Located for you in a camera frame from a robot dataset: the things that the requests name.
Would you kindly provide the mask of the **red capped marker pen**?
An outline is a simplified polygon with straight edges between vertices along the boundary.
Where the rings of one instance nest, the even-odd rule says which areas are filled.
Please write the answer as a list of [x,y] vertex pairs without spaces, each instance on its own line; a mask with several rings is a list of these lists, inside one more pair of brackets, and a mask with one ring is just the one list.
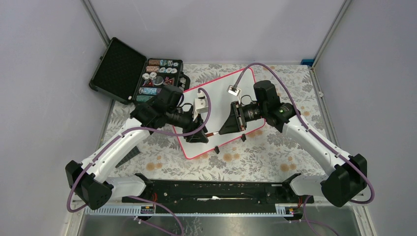
[[211,136],[217,135],[218,133],[219,132],[211,132],[211,133],[207,133],[206,136],[211,137]]

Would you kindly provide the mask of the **pink framed whiteboard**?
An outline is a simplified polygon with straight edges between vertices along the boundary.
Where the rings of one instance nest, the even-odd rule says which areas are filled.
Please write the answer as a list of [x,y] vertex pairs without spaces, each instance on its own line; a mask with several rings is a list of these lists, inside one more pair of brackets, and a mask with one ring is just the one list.
[[[203,88],[208,92],[212,105],[211,114],[208,123],[206,124],[208,133],[219,131],[228,118],[230,113],[230,104],[233,101],[236,101],[237,97],[229,94],[227,92],[227,88],[236,82],[241,71],[242,70],[240,69],[210,82],[190,88],[184,92],[184,102],[191,104],[194,102],[199,88]],[[220,147],[233,140],[239,139],[242,134],[247,135],[250,132],[256,131],[265,126],[265,124],[266,122],[264,119],[251,121],[247,125],[247,129],[245,131],[224,135],[216,134],[209,137],[209,142],[206,144],[187,143],[183,137],[179,137],[178,141],[185,158],[193,159],[201,154],[214,150],[215,147]]]

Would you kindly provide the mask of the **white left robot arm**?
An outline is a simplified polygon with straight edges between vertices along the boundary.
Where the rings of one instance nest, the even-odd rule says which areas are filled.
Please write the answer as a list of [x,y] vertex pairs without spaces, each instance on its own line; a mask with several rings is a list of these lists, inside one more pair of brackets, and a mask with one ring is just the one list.
[[138,177],[115,177],[109,174],[113,168],[142,140],[159,133],[181,136],[191,140],[196,134],[206,133],[205,125],[211,115],[208,92],[198,89],[198,104],[207,114],[201,121],[197,112],[181,112],[179,102],[183,91],[176,86],[164,86],[161,92],[135,106],[122,128],[95,153],[82,162],[70,161],[65,172],[70,193],[66,207],[75,213],[85,207],[99,209],[110,199],[135,196],[140,202],[152,197],[152,188]]

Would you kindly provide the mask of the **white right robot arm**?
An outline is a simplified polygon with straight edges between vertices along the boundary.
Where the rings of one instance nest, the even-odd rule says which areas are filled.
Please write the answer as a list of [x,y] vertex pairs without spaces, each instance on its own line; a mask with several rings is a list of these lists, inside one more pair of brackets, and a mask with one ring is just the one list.
[[281,134],[296,141],[324,170],[322,176],[297,174],[285,180],[284,200],[293,203],[303,195],[320,196],[332,205],[342,207],[367,187],[367,161],[350,155],[317,133],[290,103],[283,103],[270,81],[253,86],[256,100],[247,105],[231,103],[230,114],[218,131],[219,135],[243,132],[251,121],[264,119]]

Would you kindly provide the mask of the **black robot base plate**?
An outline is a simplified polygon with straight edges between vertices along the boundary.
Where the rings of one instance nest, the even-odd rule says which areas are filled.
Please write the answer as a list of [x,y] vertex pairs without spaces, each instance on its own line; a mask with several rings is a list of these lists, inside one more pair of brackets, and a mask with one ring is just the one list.
[[262,204],[298,204],[307,198],[296,194],[289,183],[225,182],[152,179],[139,196],[158,203],[179,203],[181,200],[209,199],[251,200]]

